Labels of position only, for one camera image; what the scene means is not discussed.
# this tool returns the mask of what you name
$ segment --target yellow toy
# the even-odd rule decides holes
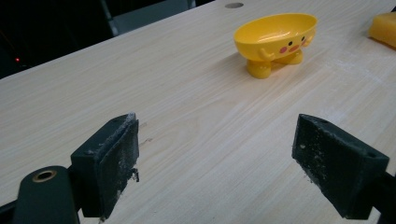
[[[297,64],[303,61],[300,47],[308,46],[315,35],[317,19],[301,13],[263,17],[242,25],[233,40],[247,58],[247,70],[256,78],[271,75],[271,62]]]
[[[369,35],[396,48],[396,12],[375,16]]]

